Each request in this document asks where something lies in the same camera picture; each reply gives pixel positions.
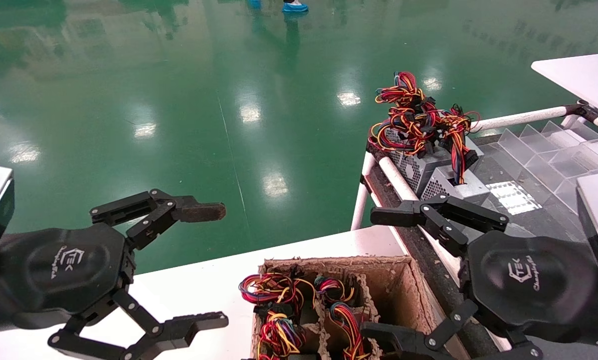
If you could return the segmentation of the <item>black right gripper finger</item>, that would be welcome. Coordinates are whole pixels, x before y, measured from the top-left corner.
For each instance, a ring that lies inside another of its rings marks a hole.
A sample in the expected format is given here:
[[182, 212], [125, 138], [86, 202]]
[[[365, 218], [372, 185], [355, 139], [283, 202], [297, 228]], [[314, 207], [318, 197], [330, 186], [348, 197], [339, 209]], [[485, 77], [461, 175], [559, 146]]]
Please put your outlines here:
[[370, 221], [374, 225], [400, 228], [423, 227], [437, 239], [450, 255], [466, 253], [468, 237], [451, 222], [473, 230], [505, 231], [508, 217], [466, 200], [438, 194], [427, 200], [403, 200], [398, 207], [373, 207]]
[[[361, 335], [377, 341], [391, 343], [400, 360], [453, 360], [444, 349], [446, 343], [454, 337], [470, 317], [477, 314], [479, 308], [471, 300], [465, 300], [450, 317], [438, 325], [430, 335], [406, 326], [388, 325], [375, 322], [363, 322]], [[541, 360], [542, 351], [525, 335], [519, 332], [508, 334], [511, 349], [483, 357], [480, 360]]]

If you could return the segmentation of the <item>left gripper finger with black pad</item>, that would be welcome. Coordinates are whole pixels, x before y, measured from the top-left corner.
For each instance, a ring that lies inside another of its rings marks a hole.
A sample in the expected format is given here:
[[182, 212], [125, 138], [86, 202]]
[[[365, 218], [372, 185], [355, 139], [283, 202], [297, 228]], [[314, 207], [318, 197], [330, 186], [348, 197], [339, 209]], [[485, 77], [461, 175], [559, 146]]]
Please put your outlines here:
[[129, 347], [81, 337], [88, 318], [78, 314], [48, 339], [59, 353], [81, 360], [154, 360], [161, 353], [191, 346], [201, 331], [225, 328], [228, 317], [221, 311], [178, 316], [164, 322], [157, 320], [127, 290], [111, 293], [110, 301], [121, 308], [145, 333]]

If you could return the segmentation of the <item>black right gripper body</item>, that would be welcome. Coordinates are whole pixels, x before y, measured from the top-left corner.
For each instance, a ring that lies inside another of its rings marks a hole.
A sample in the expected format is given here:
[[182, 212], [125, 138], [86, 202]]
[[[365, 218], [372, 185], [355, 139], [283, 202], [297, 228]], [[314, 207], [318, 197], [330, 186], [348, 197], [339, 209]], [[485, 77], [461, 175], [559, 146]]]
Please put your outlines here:
[[493, 332], [573, 327], [598, 308], [598, 268], [589, 246], [490, 231], [465, 253], [466, 296]]

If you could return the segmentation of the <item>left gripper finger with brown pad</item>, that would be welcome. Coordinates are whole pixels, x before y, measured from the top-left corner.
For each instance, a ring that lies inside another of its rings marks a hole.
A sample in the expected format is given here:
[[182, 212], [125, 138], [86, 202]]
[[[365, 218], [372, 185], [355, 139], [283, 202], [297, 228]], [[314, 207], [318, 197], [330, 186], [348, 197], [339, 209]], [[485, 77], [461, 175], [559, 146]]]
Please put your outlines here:
[[201, 203], [194, 196], [173, 196], [151, 189], [90, 210], [92, 223], [111, 227], [136, 219], [126, 232], [131, 249], [142, 250], [177, 222], [207, 223], [220, 221], [226, 215], [221, 202]]

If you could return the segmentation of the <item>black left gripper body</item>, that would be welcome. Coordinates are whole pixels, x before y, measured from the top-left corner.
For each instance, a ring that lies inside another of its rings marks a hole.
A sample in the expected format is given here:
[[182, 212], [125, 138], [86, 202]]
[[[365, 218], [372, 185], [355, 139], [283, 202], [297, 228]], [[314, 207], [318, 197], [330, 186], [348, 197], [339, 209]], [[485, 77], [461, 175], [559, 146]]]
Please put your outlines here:
[[0, 328], [51, 328], [72, 317], [88, 326], [118, 306], [129, 289], [134, 251], [114, 228], [46, 228], [0, 241]]

